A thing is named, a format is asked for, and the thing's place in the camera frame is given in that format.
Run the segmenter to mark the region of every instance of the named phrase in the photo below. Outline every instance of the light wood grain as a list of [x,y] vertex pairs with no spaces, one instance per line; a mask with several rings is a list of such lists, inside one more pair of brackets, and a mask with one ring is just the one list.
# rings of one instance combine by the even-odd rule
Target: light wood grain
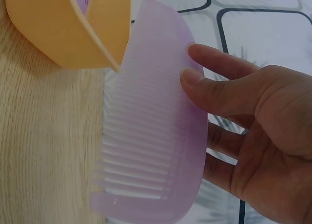
[[0,0],[0,224],[99,224],[89,210],[103,70],[60,69]]

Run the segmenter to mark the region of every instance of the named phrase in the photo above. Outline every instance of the yellow hair clip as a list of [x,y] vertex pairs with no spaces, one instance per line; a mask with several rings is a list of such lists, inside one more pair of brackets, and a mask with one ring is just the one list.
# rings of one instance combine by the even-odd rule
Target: yellow hair clip
[[120,71],[131,0],[6,0],[16,28],[59,66]]

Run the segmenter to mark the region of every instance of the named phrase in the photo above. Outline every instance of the purple comb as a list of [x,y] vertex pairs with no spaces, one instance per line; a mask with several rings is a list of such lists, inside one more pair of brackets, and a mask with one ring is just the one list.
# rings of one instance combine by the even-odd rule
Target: purple comb
[[201,183],[207,114],[193,104],[179,72],[193,67],[194,41],[176,11],[144,0],[104,120],[101,170],[91,208],[134,224],[173,224],[191,208]]

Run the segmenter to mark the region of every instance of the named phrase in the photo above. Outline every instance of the comb tooth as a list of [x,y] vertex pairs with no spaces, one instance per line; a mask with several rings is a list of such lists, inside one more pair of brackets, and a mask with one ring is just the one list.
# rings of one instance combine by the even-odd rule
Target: comb tooth
[[139,166],[139,167],[146,167],[147,169],[154,170],[154,171],[167,171],[169,166],[160,166],[155,165],[153,163],[148,163],[140,160],[135,160],[128,158],[122,155],[114,155],[106,152],[101,152],[101,156],[104,160],[110,160],[115,162],[121,162],[123,164],[128,164],[129,166]]
[[151,123],[154,125],[160,125],[160,126],[170,126],[172,125],[171,130],[173,132],[179,132],[182,135],[185,135],[186,128],[183,126],[182,123],[186,122],[187,119],[185,117],[180,118],[179,123],[172,123],[170,118],[162,118],[161,116],[155,115],[153,113],[148,114],[145,112],[138,112],[137,109],[135,109],[133,106],[129,106],[128,108],[115,108],[109,109],[110,114],[107,116],[107,119],[120,119],[122,121],[123,119],[131,119],[132,121],[138,121],[138,119],[144,123]]
[[176,111],[176,108],[177,108],[177,106],[166,105],[168,103],[169,99],[164,98],[163,96],[154,95],[153,97],[145,97],[146,93],[135,92],[135,91],[133,91],[133,93],[131,95],[128,95],[128,93],[125,91],[117,91],[117,90],[116,90],[116,94],[117,94],[116,100],[118,100],[118,95],[123,97],[123,98],[120,98],[118,100],[118,102],[125,100],[125,101],[131,103],[131,102],[135,101],[137,103],[137,106],[140,106],[141,103],[142,103],[142,105],[148,104],[148,107],[150,109],[156,108],[156,110],[158,110],[158,108],[161,108],[161,110],[164,111],[164,114],[172,113],[173,111]]
[[126,93],[124,94],[126,97],[116,98],[112,101],[112,108],[115,107],[125,107],[128,108],[130,106],[137,106],[136,111],[142,111],[144,109],[148,109],[150,112],[157,112],[159,116],[170,116],[174,111],[177,111],[177,106],[169,106],[167,107],[164,103],[165,101],[159,102],[154,100],[148,100],[147,98],[143,98],[142,95],[137,93],[132,96],[128,96]]
[[129,100],[127,98],[124,98],[122,101],[119,102],[118,105],[112,105],[114,106],[114,110],[123,112],[123,111],[129,111],[132,110],[134,113],[140,113],[142,115],[148,116],[147,110],[150,111],[150,117],[157,117],[161,119],[161,116],[165,116],[165,114],[168,114],[166,111],[162,110],[161,108],[150,106],[147,103],[141,103],[140,106],[135,108],[134,105],[135,101],[133,99]]
[[101,180],[95,180],[95,183],[106,190],[110,189],[112,190],[111,193],[120,194],[120,192],[129,192],[129,196],[137,196],[133,193],[138,193],[139,195],[153,195],[157,198],[160,198],[163,194],[162,190],[159,189],[151,189],[151,188],[143,188],[143,187],[136,187],[136,186],[130,186],[130,185],[124,185],[119,183],[113,183],[113,182],[107,182],[107,181],[101,181]]
[[139,150],[139,151],[145,150],[147,153],[152,153],[162,158],[171,157],[174,153],[173,149],[157,148],[154,145],[138,142],[135,139],[124,139],[122,136],[118,136],[118,135],[106,134],[103,139],[103,144],[104,145],[118,144],[120,147],[131,145],[131,148],[133,148],[134,150]]
[[168,134],[168,132],[171,129],[165,129],[167,134],[162,134],[162,132],[159,131],[151,131],[151,129],[146,129],[146,128],[142,128],[140,126],[139,123],[137,123],[136,125],[133,126],[129,126],[126,122],[124,123],[124,125],[119,125],[113,122],[108,122],[107,128],[108,129],[119,129],[120,131],[127,131],[128,133],[132,133],[132,134],[149,134],[151,138],[160,138],[162,137],[163,140],[165,141],[170,141],[173,140],[175,138],[177,138],[178,136],[180,136],[180,134]]
[[[121,134],[115,131],[116,129],[110,129],[109,126],[106,126],[105,130],[104,130],[104,135],[116,135],[116,137],[119,137]],[[159,138],[150,138],[146,135],[143,134],[137,134],[137,132],[134,132],[134,134],[130,134],[129,132],[123,132],[123,136],[120,137],[124,137],[125,141],[127,140],[127,137],[129,138],[133,138],[134,140],[138,141],[138,144],[141,140],[143,140],[143,142],[145,144],[150,144],[150,145],[156,145],[157,148],[159,149],[163,149],[167,152],[172,152],[173,149],[173,145],[169,144],[168,141],[164,141],[163,139],[159,139]]]
[[103,176],[105,181],[126,183],[136,187],[146,187],[151,189],[163,189],[165,186],[164,182],[153,181],[149,179],[136,178],[128,175],[116,174],[102,170],[95,170],[96,173]]
[[113,154],[116,154],[116,153],[125,153],[129,156],[137,156],[137,157],[140,157],[140,158],[144,158],[146,160],[151,160],[152,162],[155,162],[155,163],[158,163],[158,164],[169,164],[171,163],[171,160],[170,159],[163,159],[163,158],[160,158],[160,157],[157,157],[157,156],[153,156],[151,154],[146,154],[146,153],[142,153],[142,152],[138,152],[138,151],[133,151],[133,150],[130,150],[129,148],[131,147],[128,147],[128,148],[119,148],[117,146],[112,146],[112,145],[108,145],[106,144],[104,147],[103,147],[103,151],[104,152],[112,152]]
[[111,171],[114,173],[132,175],[137,178],[148,178],[154,181],[165,182],[167,180],[167,173],[157,173],[146,171],[142,168],[131,168],[123,165],[117,165],[110,162],[97,161],[100,166],[104,167],[105,171]]
[[121,117],[118,114],[110,114],[107,122],[108,123],[112,123],[112,124],[117,124],[117,125],[124,125],[124,121],[137,121],[137,124],[142,128],[147,128],[150,129],[150,131],[158,131],[159,133],[162,134],[168,134],[168,131],[171,131],[173,134],[177,134],[177,135],[185,135],[185,130],[180,128],[179,126],[170,126],[170,125],[166,125],[164,124],[164,122],[162,121],[161,123],[155,123],[155,122],[148,122],[146,121],[146,119],[144,118],[140,118],[138,119],[136,116],[132,116],[132,115],[127,115],[125,117]]

